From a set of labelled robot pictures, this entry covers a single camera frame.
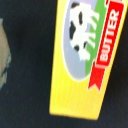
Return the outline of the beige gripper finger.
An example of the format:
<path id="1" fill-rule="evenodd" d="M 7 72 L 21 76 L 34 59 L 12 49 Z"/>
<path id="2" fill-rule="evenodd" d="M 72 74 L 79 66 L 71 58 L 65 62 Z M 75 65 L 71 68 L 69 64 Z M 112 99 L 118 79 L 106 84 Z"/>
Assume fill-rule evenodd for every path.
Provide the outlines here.
<path id="1" fill-rule="evenodd" d="M 3 19 L 0 18 L 0 89 L 6 83 L 7 69 L 11 62 L 11 52 L 3 28 Z"/>

